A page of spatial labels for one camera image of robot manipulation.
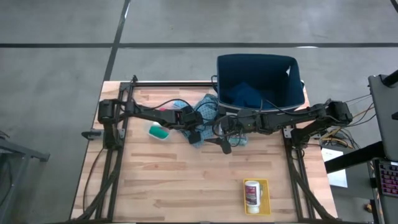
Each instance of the wooden tabletop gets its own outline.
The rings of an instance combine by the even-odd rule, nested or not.
[[[119,84],[104,82],[100,99],[117,98]],[[214,91],[208,87],[143,87],[135,88],[133,95],[146,106],[156,106],[172,98],[183,98],[194,105],[206,93]],[[305,96],[304,106],[308,106]],[[248,134],[247,146],[235,147],[231,154],[225,155],[219,146],[211,143],[195,148],[177,131],[172,131],[167,141],[153,139],[145,132],[146,122],[129,118],[114,222],[297,221],[281,132],[270,136]],[[93,127],[102,129],[96,119]],[[83,189],[101,147],[102,140],[90,141],[88,145],[72,218],[82,213]],[[105,157],[104,151],[91,176],[86,207],[100,189]],[[306,148],[304,160],[312,192],[336,217],[319,147]],[[268,179],[271,215],[245,215],[245,178]],[[303,194],[301,200],[305,210]]]

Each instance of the gray floor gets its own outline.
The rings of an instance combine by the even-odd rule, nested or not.
[[[0,0],[0,43],[112,43],[123,0]],[[397,42],[388,0],[132,1],[121,42]],[[32,161],[14,223],[68,219],[111,49],[0,48],[0,130],[51,153]],[[111,80],[208,80],[218,55],[260,53],[298,60],[312,103],[369,93],[367,77],[398,69],[398,48],[119,49]],[[370,100],[351,107],[366,109]],[[372,120],[351,129],[365,146]],[[334,191],[340,218],[368,221],[363,201]],[[355,220],[355,214],[365,220]]]

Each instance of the blue bin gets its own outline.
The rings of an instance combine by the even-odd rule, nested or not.
[[[217,92],[220,106],[230,110],[258,110],[267,99],[292,111],[305,102],[296,59],[281,55],[230,54],[217,58]],[[277,111],[263,101],[263,111]]]

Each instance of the green sponge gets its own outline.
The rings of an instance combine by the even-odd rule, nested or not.
[[[149,134],[155,138],[165,139],[169,136],[169,133],[158,126],[151,126],[149,129]]]

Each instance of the white bottle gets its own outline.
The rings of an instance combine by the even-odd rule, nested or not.
[[[248,207],[248,213],[257,214],[260,212],[260,183],[254,180],[248,180],[244,183],[245,201]]]

